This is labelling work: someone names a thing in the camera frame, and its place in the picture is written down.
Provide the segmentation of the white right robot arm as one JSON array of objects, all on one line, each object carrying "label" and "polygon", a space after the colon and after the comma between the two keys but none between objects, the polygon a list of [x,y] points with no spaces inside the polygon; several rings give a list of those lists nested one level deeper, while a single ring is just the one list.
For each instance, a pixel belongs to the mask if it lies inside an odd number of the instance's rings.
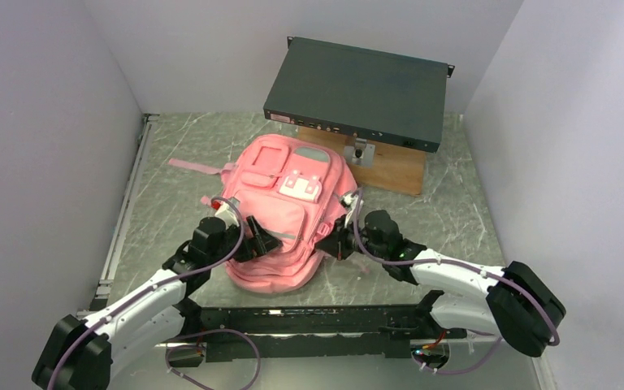
[{"label": "white right robot arm", "polygon": [[405,238],[385,210],[371,211],[362,227],[338,218],[315,245],[333,257],[363,254],[395,280],[426,285],[415,326],[425,337],[455,328],[500,337],[519,353],[537,358],[560,343],[566,308],[525,263],[485,266],[446,256]]}]

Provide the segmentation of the pink student backpack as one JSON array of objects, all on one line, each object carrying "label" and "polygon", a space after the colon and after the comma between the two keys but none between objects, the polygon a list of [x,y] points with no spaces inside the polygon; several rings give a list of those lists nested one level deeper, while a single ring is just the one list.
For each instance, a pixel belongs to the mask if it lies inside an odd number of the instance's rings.
[{"label": "pink student backpack", "polygon": [[344,196],[358,186],[344,157],[332,149],[289,136],[256,138],[235,162],[221,168],[172,158],[173,167],[217,175],[227,198],[252,217],[276,247],[255,248],[248,231],[235,258],[226,262],[231,281],[254,293],[286,293],[302,287],[326,251],[316,244],[345,220]]}]

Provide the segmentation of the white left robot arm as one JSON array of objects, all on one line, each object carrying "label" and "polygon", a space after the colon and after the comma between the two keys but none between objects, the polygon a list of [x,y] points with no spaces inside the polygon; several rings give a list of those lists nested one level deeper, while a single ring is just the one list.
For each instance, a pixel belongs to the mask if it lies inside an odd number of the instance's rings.
[{"label": "white left robot arm", "polygon": [[199,341],[202,308],[190,299],[229,259],[249,261],[281,241],[253,216],[227,224],[206,217],[160,270],[113,305],[83,319],[71,314],[54,326],[32,372],[42,389],[105,389],[127,364],[169,340]]}]

